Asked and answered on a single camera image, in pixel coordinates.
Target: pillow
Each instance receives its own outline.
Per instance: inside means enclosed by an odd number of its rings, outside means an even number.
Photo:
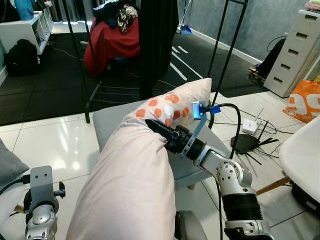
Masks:
[[[186,83],[124,117],[79,195],[67,240],[174,238],[174,176],[166,139],[150,130],[145,119],[187,124],[192,102],[208,101],[210,92],[210,78]]]
[[[28,169],[27,165],[6,148],[0,138],[0,190]],[[24,185],[18,183],[8,188],[0,196],[0,229],[19,203],[24,189]]]
[[[0,138],[0,186],[6,185],[29,168],[9,151]]]

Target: gray stool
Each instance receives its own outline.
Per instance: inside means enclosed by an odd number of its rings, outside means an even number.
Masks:
[[[121,120],[129,113],[137,109],[144,101],[132,102],[125,105],[113,106],[96,111],[93,114],[93,124],[99,143],[100,151],[104,148],[111,134],[114,132],[116,127],[119,125]],[[194,131],[198,122],[194,122],[189,125],[189,130]],[[207,142],[211,146],[219,148],[225,157],[230,155],[230,151],[223,144],[223,142],[207,127],[203,127],[198,138]],[[169,162],[172,168],[175,189],[180,189],[186,186],[190,186],[199,181],[202,181],[210,174],[203,171],[202,169],[193,165],[193,162],[188,159],[181,157],[178,154],[173,154],[168,151]]]

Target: black bag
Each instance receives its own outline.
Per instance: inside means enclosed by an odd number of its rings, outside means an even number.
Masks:
[[[32,74],[38,65],[37,48],[28,40],[20,39],[9,53],[4,54],[4,63],[12,76]]]
[[[34,11],[44,11],[46,9],[46,5],[44,0],[37,0],[32,3],[32,7]]]
[[[19,21],[17,10],[12,6],[10,0],[0,0],[0,23]]]
[[[272,67],[275,64],[275,61],[277,60],[277,57],[285,43],[286,39],[281,39],[279,40],[276,45],[274,46],[274,48],[270,51],[270,53],[268,54],[268,56],[265,58],[265,60],[256,67],[256,71],[257,74],[266,79],[267,76],[269,75]]]

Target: gray cushion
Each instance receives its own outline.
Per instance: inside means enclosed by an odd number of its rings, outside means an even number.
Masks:
[[[29,168],[9,151],[0,138],[0,186],[14,181]]]
[[[144,101],[132,102],[129,104],[113,106],[96,111],[93,114],[93,123],[99,143],[100,151],[104,148],[111,134],[115,131],[121,120],[130,112],[134,111]],[[199,124],[195,121],[189,125],[189,130],[193,132]],[[203,127],[198,138],[207,142],[209,145],[220,149],[221,154],[229,157],[230,152],[224,143],[208,128]],[[211,175],[193,165],[193,162],[188,158],[183,158],[178,154],[173,154],[168,151],[169,162],[172,168],[173,176],[175,179],[175,188],[180,189],[189,186]]]

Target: white pillow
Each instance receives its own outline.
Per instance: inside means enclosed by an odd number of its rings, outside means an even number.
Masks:
[[[166,139],[150,130],[145,119],[187,123],[193,115],[192,102],[207,102],[210,92],[210,78],[193,81],[147,100],[122,120],[80,193],[67,240],[174,238],[174,176],[164,147]]]

